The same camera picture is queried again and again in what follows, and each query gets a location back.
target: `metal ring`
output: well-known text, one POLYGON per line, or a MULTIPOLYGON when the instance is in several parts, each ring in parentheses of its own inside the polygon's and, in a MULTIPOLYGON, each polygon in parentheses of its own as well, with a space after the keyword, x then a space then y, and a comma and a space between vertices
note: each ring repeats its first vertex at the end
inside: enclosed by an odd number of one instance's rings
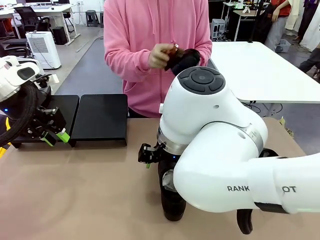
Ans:
POLYGON ((239 126, 236 126, 236 127, 241 131, 243 131, 245 134, 249 136, 249 138, 252 139, 252 141, 255 143, 256 147, 258 148, 258 151, 260 154, 264 149, 264 140, 261 134, 259 133, 259 131, 251 123, 246 127, 239 127, 239 126))
POLYGON ((181 155, 184 152, 184 150, 188 147, 187 144, 174 143, 173 141, 168 139, 161 131, 160 126, 158 128, 156 138, 157 138, 158 144, 159 145, 164 144, 165 146, 164 150, 173 155, 181 155))

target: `button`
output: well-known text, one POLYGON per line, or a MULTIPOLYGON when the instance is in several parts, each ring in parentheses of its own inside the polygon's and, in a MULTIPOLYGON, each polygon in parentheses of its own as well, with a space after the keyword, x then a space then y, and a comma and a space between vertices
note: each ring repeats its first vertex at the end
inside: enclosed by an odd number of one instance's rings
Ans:
POLYGON ((198 83, 196 83, 196 82, 194 82, 194 81, 192 81, 190 79, 185 81, 185 82, 183 82, 183 83, 187 88, 189 88, 189 89, 191 89, 191 90, 193 90, 195 92, 204 93, 206 91, 204 85, 200 85, 200 84, 198 84, 198 83))
POLYGON ((211 67, 202 66, 202 67, 200 67, 200 69, 206 70, 206 71, 210 71, 214 75, 220 75, 220 72, 218 72, 217 70, 215 70, 215 69, 213 69, 211 67))
POLYGON ((214 80, 214 75, 207 70, 197 70, 192 73, 191 78, 198 84, 210 84, 214 80))
POLYGON ((221 77, 217 77, 213 83, 209 85, 209 89, 214 92, 221 88, 221 86, 224 84, 224 79, 221 77))
POLYGON ((195 71, 196 68, 193 68, 193 67, 190 67, 190 68, 187 68, 186 70, 182 71, 180 74, 179 74, 179 78, 181 79, 184 79, 184 78, 187 78, 190 76, 190 74, 195 71))

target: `box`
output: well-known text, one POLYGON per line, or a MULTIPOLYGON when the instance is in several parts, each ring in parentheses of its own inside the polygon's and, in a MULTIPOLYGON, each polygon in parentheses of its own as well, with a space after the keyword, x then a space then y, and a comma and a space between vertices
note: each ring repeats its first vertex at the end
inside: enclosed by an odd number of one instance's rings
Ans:
POLYGON ((279 44, 275 48, 276 53, 287 53, 289 51, 289 48, 291 46, 291 43, 288 42, 285 39, 281 39, 279 44))

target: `white table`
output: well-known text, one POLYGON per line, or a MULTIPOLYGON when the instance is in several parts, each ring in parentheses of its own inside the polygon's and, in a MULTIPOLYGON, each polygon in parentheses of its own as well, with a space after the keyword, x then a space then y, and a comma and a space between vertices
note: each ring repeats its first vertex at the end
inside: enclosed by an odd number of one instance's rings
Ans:
POLYGON ((320 84, 260 42, 213 42, 210 59, 241 102, 320 103, 320 84))
MULTIPOLYGON (((35 11, 36 15, 39 17, 59 17, 61 19, 62 24, 64 26, 65 34, 68 39, 68 42, 65 44, 66 46, 71 44, 77 37, 80 36, 80 34, 77 33, 76 24, 74 21, 74 15, 73 15, 73 11, 72 11, 73 6, 76 6, 76 4, 63 4, 63 5, 59 5, 59 6, 50 6, 50 8, 46 8, 46 9, 33 9, 35 11), (74 37, 71 37, 69 34, 67 24, 64 21, 64 12, 70 12, 72 24, 74 26, 74 33, 75 33, 74 37)), ((12 18, 13 19, 13 21, 12 21, 13 26, 15 27, 16 32, 18 34, 18 37, 20 38, 19 31, 18 31, 17 25, 16 25, 16 20, 13 16, 14 14, 16 14, 16 13, 13 8, 9 9, 9 10, 0 10, 0 19, 12 18)))

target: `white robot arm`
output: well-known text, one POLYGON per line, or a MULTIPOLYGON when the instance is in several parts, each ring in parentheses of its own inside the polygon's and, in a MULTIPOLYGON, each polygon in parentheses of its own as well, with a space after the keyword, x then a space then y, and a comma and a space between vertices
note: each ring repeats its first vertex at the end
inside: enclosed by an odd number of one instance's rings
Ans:
POLYGON ((160 113, 158 146, 179 156, 174 188, 189 204, 215 213, 319 212, 320 155, 259 158, 267 126, 219 72, 200 66, 181 72, 160 113))
POLYGON ((44 74, 39 62, 29 58, 0 58, 0 111, 11 126, 0 134, 0 147, 19 136, 40 139, 50 146, 56 134, 63 142, 70 137, 65 132, 66 121, 57 106, 50 109, 51 86, 58 83, 55 74, 44 74))

